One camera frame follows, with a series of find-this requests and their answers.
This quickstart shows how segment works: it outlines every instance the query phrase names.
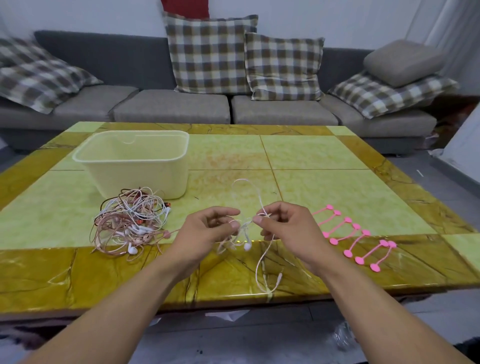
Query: table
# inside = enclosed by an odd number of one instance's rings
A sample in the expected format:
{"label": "table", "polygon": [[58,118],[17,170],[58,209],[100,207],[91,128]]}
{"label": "table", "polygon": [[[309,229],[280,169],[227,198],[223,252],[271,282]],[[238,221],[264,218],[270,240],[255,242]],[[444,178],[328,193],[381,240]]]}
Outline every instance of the table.
{"label": "table", "polygon": [[[92,252],[92,218],[103,198],[72,151],[93,133],[106,130],[184,130],[191,134],[186,194],[171,201],[167,228],[211,205],[233,205],[251,217],[264,204],[283,199],[316,211],[332,204],[374,236],[354,255],[364,255],[380,238],[398,248],[373,273],[393,295],[480,286],[480,234],[415,184],[346,127],[200,125],[79,122],[0,175],[0,314],[9,317],[64,315],[98,303],[158,254],[155,246],[133,262]],[[318,221],[329,212],[315,215]],[[325,224],[325,229],[334,226]],[[251,234],[260,238],[253,227]],[[345,236],[343,226],[333,236]],[[337,249],[350,246],[352,239]],[[266,243],[250,251],[215,252],[179,283],[161,311],[329,298],[324,283],[275,242],[263,273],[274,293],[262,293],[255,267]]]}

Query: sofa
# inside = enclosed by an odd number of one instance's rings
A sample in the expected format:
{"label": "sofa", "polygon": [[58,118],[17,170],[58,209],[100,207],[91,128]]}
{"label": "sofa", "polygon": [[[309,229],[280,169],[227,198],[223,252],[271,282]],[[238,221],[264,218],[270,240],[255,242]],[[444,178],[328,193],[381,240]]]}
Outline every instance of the sofa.
{"label": "sofa", "polygon": [[[344,125],[383,154],[407,154],[436,119],[420,109],[366,120],[340,99],[251,101],[249,95],[199,95],[176,86],[167,38],[41,30],[37,42],[54,56],[104,81],[88,86],[49,115],[0,99],[0,137],[12,148],[35,150],[78,121]],[[322,91],[363,70],[371,50],[324,48]]]}

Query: right hand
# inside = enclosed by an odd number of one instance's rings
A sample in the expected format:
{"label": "right hand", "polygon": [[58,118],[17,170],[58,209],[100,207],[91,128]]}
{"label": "right hand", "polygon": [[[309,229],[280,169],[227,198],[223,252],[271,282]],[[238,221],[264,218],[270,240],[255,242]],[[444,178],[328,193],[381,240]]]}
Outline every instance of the right hand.
{"label": "right hand", "polygon": [[280,238],[285,247],[304,262],[307,269],[316,274],[319,259],[328,251],[322,231],[311,212],[303,206],[277,201],[264,207],[270,217],[256,215],[253,222],[263,230],[264,239]]}

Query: pink cable organizer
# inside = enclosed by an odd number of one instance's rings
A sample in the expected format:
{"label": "pink cable organizer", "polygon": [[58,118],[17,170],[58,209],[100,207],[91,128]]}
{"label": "pink cable organizer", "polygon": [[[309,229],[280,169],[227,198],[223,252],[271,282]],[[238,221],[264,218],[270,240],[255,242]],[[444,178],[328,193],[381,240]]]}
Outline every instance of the pink cable organizer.
{"label": "pink cable organizer", "polygon": [[[330,210],[330,211],[333,211],[333,215],[330,216],[327,220],[324,220],[324,221],[321,221],[318,223],[318,226],[320,225],[323,225],[331,220],[333,220],[335,218],[335,216],[341,216],[342,213],[338,210],[335,210],[334,207],[332,205],[327,205],[326,207],[318,210],[318,211],[315,211],[314,213],[312,213],[312,215],[316,215],[322,211],[326,211],[326,210]],[[355,235],[355,233],[361,229],[361,226],[359,224],[356,224],[356,223],[352,223],[352,219],[351,218],[348,218],[348,217],[345,217],[343,219],[343,221],[341,223],[339,223],[337,226],[335,226],[333,229],[331,229],[330,231],[327,231],[327,232],[323,232],[323,235],[325,238],[328,238],[330,236],[330,234],[332,234],[333,232],[335,232],[337,229],[339,229],[341,226],[343,226],[344,224],[352,224],[352,227],[353,227],[353,231],[347,235],[346,237],[344,238],[340,238],[340,239],[335,239],[335,238],[330,238],[329,239],[329,242],[330,244],[332,245],[338,245],[338,242],[341,241],[341,240],[344,240],[344,239],[348,239],[350,237],[352,237],[353,235]],[[343,251],[343,255],[346,256],[347,258],[352,258],[353,257],[353,253],[352,253],[352,249],[353,247],[355,246],[355,244],[357,244],[362,238],[366,237],[366,236],[371,236],[371,233],[369,230],[365,230],[363,229],[361,231],[361,235],[355,239],[355,241],[353,242],[353,244],[350,246],[350,248],[346,249]],[[374,247],[372,250],[370,250],[367,254],[365,254],[364,256],[356,256],[355,257],[355,262],[359,265],[364,265],[365,264],[365,258],[368,257],[369,255],[371,255],[375,250],[379,249],[380,247],[388,247],[388,252],[387,254],[382,258],[380,259],[379,261],[377,261],[376,263],[371,263],[370,264],[370,269],[372,271],[374,271],[375,273],[378,273],[380,272],[380,267],[379,267],[379,264],[381,262],[383,262],[385,259],[388,258],[388,256],[390,255],[390,252],[392,251],[392,249],[395,249],[396,248],[396,243],[393,242],[393,241],[386,241],[386,240],[380,240],[379,241],[379,244]]]}

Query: plaid pillow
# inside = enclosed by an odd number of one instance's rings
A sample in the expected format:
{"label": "plaid pillow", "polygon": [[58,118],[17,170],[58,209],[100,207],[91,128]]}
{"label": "plaid pillow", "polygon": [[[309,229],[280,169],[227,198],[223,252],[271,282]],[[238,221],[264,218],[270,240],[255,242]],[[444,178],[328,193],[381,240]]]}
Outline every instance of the plaid pillow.
{"label": "plaid pillow", "polygon": [[0,69],[0,96],[43,114],[83,86],[101,83],[87,71],[55,58]]}
{"label": "plaid pillow", "polygon": [[245,35],[245,68],[252,100],[320,100],[318,85],[325,39]]}
{"label": "plaid pillow", "polygon": [[176,91],[249,94],[243,37],[256,32],[258,15],[194,20],[163,13]]}
{"label": "plaid pillow", "polygon": [[458,82],[431,74],[408,85],[393,88],[372,76],[360,72],[328,91],[357,109],[365,118],[399,111],[458,88]]}
{"label": "plaid pillow", "polygon": [[36,42],[22,39],[0,39],[0,67],[40,60],[54,60],[55,57]]}

